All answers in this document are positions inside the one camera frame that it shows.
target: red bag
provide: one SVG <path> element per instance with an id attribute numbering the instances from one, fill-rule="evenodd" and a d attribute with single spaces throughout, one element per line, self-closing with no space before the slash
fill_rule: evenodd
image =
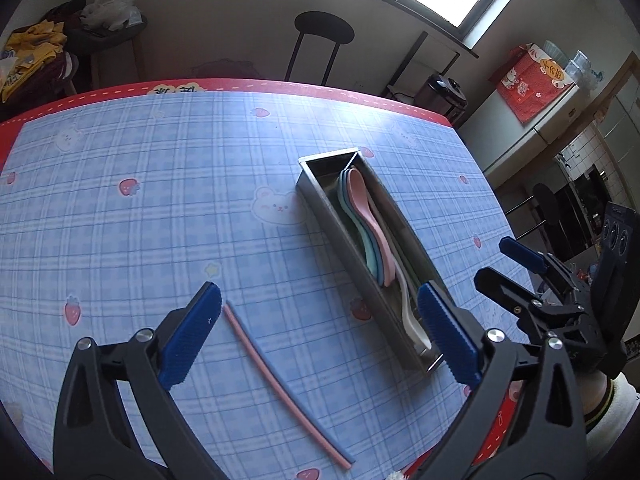
<path id="1" fill-rule="evenodd" d="M 494 86 L 497 86 L 500 79 L 507 75 L 507 72 L 515 66 L 520 58 L 527 55 L 528 49 L 528 45 L 519 45 L 516 48 L 511 49 L 508 61 L 505 64 L 500 65 L 500 68 L 491 74 L 489 81 L 493 83 Z"/>
<path id="2" fill-rule="evenodd" d="M 521 123 L 530 121 L 551 101 L 574 84 L 558 63 L 531 44 L 527 54 L 496 85 Z"/>

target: metal screw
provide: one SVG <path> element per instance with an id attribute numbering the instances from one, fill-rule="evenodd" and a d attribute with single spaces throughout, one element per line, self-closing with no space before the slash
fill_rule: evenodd
<path id="1" fill-rule="evenodd" d="M 560 341 L 557 337 L 552 337 L 549 340 L 549 346 L 554 350 L 560 350 L 562 348 L 562 341 Z"/>
<path id="2" fill-rule="evenodd" d="M 498 328 L 492 328 L 486 332 L 486 336 L 494 343 L 504 341 L 504 332 Z"/>
<path id="3" fill-rule="evenodd" d="M 136 340 L 140 341 L 141 343 L 146 343 L 147 341 L 150 341 L 153 336 L 154 336 L 154 331 L 151 330 L 150 328 L 143 328 L 142 330 L 138 330 L 136 332 Z"/>
<path id="4" fill-rule="evenodd" d="M 87 350 L 88 348 L 91 348 L 91 338 L 83 337 L 78 341 L 76 346 L 78 347 L 78 350 Z"/>

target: pink spoon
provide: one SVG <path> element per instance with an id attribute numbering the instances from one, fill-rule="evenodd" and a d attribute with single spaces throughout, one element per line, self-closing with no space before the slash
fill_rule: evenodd
<path id="1" fill-rule="evenodd" d="M 353 209 L 367 223 L 369 229 L 371 229 L 371 232 L 376 237 L 382 255 L 382 266 L 385 271 L 385 286 L 389 286 L 396 278 L 394 258 L 385 235 L 382 233 L 382 229 L 380 229 L 371 209 L 369 209 L 367 186 L 364 184 L 364 179 L 355 168 L 351 168 L 347 172 L 347 193 L 349 194 L 349 200 Z"/>

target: star print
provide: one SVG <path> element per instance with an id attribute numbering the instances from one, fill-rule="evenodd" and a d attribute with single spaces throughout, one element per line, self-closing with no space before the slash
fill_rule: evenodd
<path id="1" fill-rule="evenodd" d="M 213 276 L 219 275 L 220 266 L 214 263 L 210 263 L 208 266 L 204 268 L 204 271 L 207 273 L 207 276 L 212 278 Z"/>

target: white tile wall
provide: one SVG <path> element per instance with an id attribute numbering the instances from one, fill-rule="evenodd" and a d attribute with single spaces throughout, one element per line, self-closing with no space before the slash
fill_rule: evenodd
<path id="1" fill-rule="evenodd" d="M 611 199 L 620 205 L 629 206 L 629 200 L 622 186 L 622 181 L 618 172 L 613 166 L 613 162 L 607 155 L 604 146 L 600 142 L 600 137 L 596 135 L 596 126 L 590 124 L 580 135 L 575 137 L 569 145 L 562 150 L 562 156 L 566 161 L 565 168 L 575 180 L 582 174 L 587 173 L 595 164 L 598 171 L 604 171 L 607 175 L 605 185 L 609 190 Z"/>

